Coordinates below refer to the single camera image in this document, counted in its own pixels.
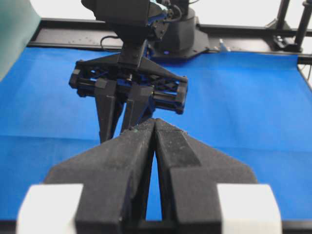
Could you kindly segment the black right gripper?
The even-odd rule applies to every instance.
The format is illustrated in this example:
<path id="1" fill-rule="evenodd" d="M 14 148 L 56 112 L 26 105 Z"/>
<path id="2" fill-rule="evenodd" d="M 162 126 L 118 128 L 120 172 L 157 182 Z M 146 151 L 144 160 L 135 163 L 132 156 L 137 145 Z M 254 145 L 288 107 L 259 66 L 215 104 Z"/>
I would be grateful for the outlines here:
<path id="1" fill-rule="evenodd" d="M 146 56 L 147 41 L 125 42 L 121 52 L 92 60 L 79 60 L 69 85 L 81 97 L 95 96 L 100 142 L 115 133 L 115 92 L 128 96 L 121 132 L 150 118 L 154 102 L 159 109 L 182 114 L 188 79 L 178 76 Z"/>

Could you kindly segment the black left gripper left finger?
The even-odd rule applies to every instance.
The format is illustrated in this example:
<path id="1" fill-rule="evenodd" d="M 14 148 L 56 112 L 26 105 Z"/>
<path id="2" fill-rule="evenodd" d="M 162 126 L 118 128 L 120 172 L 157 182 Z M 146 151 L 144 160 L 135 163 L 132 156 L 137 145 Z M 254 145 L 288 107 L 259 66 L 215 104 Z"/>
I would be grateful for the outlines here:
<path id="1" fill-rule="evenodd" d="M 46 184 L 83 185 L 75 217 L 79 234 L 120 234 L 126 221 L 146 216 L 154 126 L 151 118 L 50 169 Z"/>

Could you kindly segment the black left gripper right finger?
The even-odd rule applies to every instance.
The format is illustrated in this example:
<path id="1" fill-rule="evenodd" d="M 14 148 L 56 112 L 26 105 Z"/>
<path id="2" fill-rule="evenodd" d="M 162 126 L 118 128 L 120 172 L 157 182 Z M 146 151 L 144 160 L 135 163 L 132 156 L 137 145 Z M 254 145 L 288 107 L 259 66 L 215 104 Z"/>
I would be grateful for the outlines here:
<path id="1" fill-rule="evenodd" d="M 252 169 L 161 119 L 155 137 L 165 218 L 178 234 L 221 233 L 217 184 L 257 184 Z"/>

